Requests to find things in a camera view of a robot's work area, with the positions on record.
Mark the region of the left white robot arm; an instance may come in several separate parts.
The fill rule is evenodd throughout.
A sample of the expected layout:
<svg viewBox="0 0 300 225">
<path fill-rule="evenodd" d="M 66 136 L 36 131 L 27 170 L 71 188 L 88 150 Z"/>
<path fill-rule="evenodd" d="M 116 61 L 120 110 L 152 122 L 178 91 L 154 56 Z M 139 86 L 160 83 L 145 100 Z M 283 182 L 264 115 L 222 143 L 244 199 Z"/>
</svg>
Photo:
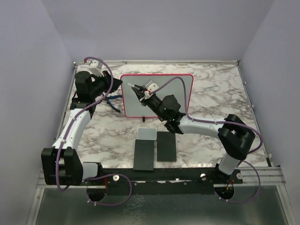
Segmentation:
<svg viewBox="0 0 300 225">
<path fill-rule="evenodd" d="M 77 148 L 86 126 L 91 121 L 99 103 L 115 92 L 122 81 L 112 76 L 110 70 L 75 74 L 76 92 L 70 104 L 70 115 L 61 134 L 50 148 L 41 152 L 42 168 L 47 185 L 78 186 L 83 180 L 98 185 L 104 174 L 97 162 L 81 162 Z"/>
</svg>

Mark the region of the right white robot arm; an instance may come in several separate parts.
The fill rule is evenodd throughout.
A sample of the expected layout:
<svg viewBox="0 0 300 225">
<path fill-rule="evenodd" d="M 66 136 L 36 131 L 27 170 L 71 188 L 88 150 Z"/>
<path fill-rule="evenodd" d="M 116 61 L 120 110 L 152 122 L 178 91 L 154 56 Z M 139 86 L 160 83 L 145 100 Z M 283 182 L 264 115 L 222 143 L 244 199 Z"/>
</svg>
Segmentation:
<svg viewBox="0 0 300 225">
<path fill-rule="evenodd" d="M 205 135 L 221 141 L 226 153 L 215 172 L 218 182 L 228 182 L 239 162 L 246 159 L 255 134 L 238 116 L 229 114 L 225 119 L 205 123 L 200 118 L 191 119 L 186 113 L 180 112 L 180 104 L 174 95 L 160 99 L 156 94 L 146 94 L 147 90 L 143 86 L 134 85 L 131 89 L 141 105 L 149 107 L 160 121 L 165 122 L 169 132 Z"/>
</svg>

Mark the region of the pink framed whiteboard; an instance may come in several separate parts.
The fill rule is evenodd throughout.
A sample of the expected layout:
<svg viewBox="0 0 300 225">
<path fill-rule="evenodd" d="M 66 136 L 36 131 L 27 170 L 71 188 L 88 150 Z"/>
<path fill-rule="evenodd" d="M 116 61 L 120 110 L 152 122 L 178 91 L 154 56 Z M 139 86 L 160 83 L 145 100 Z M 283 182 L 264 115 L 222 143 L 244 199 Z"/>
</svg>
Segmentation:
<svg viewBox="0 0 300 225">
<path fill-rule="evenodd" d="M 183 79 L 186 86 L 187 104 L 189 104 L 194 77 L 192 74 L 123 74 L 120 79 L 124 114 L 127 118 L 155 118 L 156 114 L 147 106 L 142 106 L 131 85 L 142 86 L 149 80 L 153 80 L 159 87 L 169 81 L 171 78 L 179 76 Z M 167 95 L 174 95 L 181 105 L 180 112 L 185 112 L 183 85 L 180 79 L 175 79 L 158 91 L 157 96 L 163 99 Z"/>
</svg>

